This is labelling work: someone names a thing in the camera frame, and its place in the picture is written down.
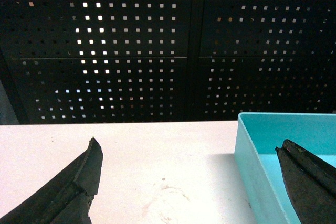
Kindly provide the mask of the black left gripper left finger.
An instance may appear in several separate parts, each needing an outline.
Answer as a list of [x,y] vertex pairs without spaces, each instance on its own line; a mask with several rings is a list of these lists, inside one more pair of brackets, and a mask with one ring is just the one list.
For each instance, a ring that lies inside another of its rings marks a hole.
[[92,223],[89,211],[98,193],[102,161],[102,148],[92,138],[81,155],[1,217],[1,223]]

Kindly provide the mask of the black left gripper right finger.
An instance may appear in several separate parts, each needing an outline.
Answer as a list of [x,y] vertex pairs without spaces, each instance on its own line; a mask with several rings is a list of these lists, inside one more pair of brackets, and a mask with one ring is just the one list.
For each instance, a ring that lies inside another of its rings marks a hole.
[[275,151],[300,222],[335,223],[335,167],[289,139]]

